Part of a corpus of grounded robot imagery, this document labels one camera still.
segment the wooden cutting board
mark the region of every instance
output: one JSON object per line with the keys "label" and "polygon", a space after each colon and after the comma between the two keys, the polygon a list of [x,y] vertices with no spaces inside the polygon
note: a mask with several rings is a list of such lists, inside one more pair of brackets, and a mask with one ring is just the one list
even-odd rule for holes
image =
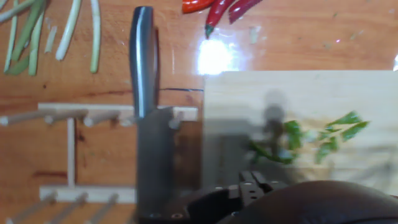
{"label": "wooden cutting board", "polygon": [[333,179],[398,195],[398,73],[393,71],[225,72],[205,82],[203,186],[234,184],[249,169],[248,140],[262,135],[266,118],[297,120],[321,129],[350,111],[369,126],[340,144],[320,165],[319,143],[305,143],[289,166],[267,160],[256,169],[289,183]]}

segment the dish rack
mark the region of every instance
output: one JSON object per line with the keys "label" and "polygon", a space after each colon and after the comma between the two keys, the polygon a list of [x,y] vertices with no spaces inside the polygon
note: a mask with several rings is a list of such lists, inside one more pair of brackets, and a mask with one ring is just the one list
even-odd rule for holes
{"label": "dish rack", "polygon": [[[178,129],[182,121],[197,121],[198,108],[173,108],[174,119],[169,122],[172,129]],[[137,122],[134,116],[134,107],[129,105],[88,105],[71,103],[39,103],[37,111],[31,111],[12,116],[0,117],[0,125],[9,126],[31,119],[44,119],[48,125],[56,122],[67,122],[67,151],[68,171],[66,185],[41,185],[39,190],[40,201],[23,210],[6,224],[17,224],[35,212],[45,208],[51,202],[70,203],[63,211],[52,218],[48,224],[60,223],[82,203],[104,203],[104,205],[85,223],[95,224],[101,221],[107,211],[116,203],[135,203],[136,190],[133,186],[100,186],[77,185],[75,179],[75,126],[76,120],[83,121],[85,126],[93,127],[104,121],[116,121],[123,127],[132,126]]]}

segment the kitchen knife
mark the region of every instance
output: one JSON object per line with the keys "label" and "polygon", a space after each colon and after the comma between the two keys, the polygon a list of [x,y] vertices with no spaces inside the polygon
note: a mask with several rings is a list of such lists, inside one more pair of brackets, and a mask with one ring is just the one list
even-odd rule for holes
{"label": "kitchen knife", "polygon": [[173,194],[172,108],[156,109],[157,37],[152,7],[137,7],[130,33],[130,67],[137,122],[137,210],[139,223],[156,217]]}

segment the wooden table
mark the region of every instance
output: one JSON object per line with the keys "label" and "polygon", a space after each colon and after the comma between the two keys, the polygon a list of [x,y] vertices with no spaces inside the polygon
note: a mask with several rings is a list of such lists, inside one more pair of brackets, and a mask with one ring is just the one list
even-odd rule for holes
{"label": "wooden table", "polygon": [[[182,15],[181,0],[99,0],[102,43],[99,72],[90,73],[92,21],[89,1],[81,11],[65,60],[60,42],[72,1],[52,0],[45,17],[58,26],[53,52],[44,54],[44,24],[36,77],[0,76],[0,114],[35,110],[38,102],[132,103],[128,41],[132,12],[154,6],[160,35],[160,87],[203,88],[204,75],[223,70],[391,70],[398,53],[395,0],[265,0],[233,25],[226,16],[206,40],[208,10]],[[27,13],[19,19],[19,30]],[[5,61],[11,22],[0,24],[0,62]],[[250,28],[258,31],[251,44]],[[201,107],[200,91],[161,91],[160,104]],[[80,184],[134,184],[135,128],[101,124],[77,127]],[[179,182],[199,186],[201,123],[184,124],[178,134]],[[66,183],[66,123],[29,121],[0,128],[0,222],[38,201],[40,184]],[[35,214],[42,223],[65,204]],[[82,222],[99,205],[85,207],[65,223]],[[120,205],[104,223],[123,223],[132,205]]]}

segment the knife handle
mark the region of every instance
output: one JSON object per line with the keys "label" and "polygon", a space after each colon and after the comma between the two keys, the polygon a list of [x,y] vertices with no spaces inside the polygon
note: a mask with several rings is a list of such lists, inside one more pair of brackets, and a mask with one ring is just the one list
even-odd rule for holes
{"label": "knife handle", "polygon": [[130,31],[130,71],[135,116],[144,118],[156,109],[157,39],[154,9],[149,6],[134,10]]}

